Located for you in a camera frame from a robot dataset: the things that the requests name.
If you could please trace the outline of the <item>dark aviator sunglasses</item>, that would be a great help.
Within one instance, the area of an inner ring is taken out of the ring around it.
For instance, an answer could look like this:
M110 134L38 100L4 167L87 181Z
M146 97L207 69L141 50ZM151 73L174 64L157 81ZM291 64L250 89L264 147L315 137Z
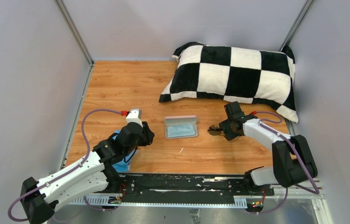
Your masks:
M216 125L211 125L208 128L208 133L212 136L220 136L222 134L222 128L216 126Z

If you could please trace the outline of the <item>pink glasses case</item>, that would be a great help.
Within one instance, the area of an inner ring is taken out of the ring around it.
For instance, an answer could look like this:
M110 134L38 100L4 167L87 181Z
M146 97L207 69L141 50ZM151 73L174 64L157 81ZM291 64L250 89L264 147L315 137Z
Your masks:
M167 116L164 118L164 124L165 124L165 137L167 139L193 138L193 137L198 136L197 116L196 115ZM175 125L182 125L182 124L192 124L194 126L195 131L196 131L196 134L194 136L189 136L189 137L178 137L178 138L168 138L167 137L167 127L168 126L175 126Z

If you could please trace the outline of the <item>light blue cleaning cloth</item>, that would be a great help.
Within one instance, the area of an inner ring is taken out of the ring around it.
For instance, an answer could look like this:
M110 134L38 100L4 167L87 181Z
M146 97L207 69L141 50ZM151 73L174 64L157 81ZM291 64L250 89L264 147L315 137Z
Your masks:
M196 131L192 124L182 124L167 127L168 138L189 137L194 136Z

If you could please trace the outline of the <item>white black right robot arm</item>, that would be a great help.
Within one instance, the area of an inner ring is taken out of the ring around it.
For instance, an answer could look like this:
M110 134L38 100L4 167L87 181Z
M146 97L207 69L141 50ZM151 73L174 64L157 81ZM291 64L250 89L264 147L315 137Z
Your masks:
M307 139L302 135L289 135L259 119L258 112L245 114L238 102L224 106L227 119L219 123L217 131L226 140L236 137L250 137L265 146L272 153L272 166L259 167L245 172L244 190L250 195L261 191L263 185L279 184L284 188L297 186L318 195L314 182L318 175L315 160Z

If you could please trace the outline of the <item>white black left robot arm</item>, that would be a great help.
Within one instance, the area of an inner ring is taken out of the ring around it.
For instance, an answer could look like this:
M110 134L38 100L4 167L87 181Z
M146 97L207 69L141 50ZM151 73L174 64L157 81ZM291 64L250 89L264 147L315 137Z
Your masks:
M138 147L151 145L154 133L148 123L130 122L119 133L99 142L88 155L70 166L39 180L29 177L21 186L21 205L31 224L42 224L66 204L90 193L116 192L120 176L114 164Z

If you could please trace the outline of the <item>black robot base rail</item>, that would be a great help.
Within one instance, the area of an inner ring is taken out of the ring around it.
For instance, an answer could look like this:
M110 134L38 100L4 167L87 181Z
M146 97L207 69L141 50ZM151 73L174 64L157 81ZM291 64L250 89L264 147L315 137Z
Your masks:
M223 208L247 212L271 210L265 206L271 199L280 205L284 197L290 199L322 199L318 179L284 188L269 183L251 188L242 175L204 174L121 174L114 191L90 193L70 202L71 205L89 204L98 209L118 206L170 208Z

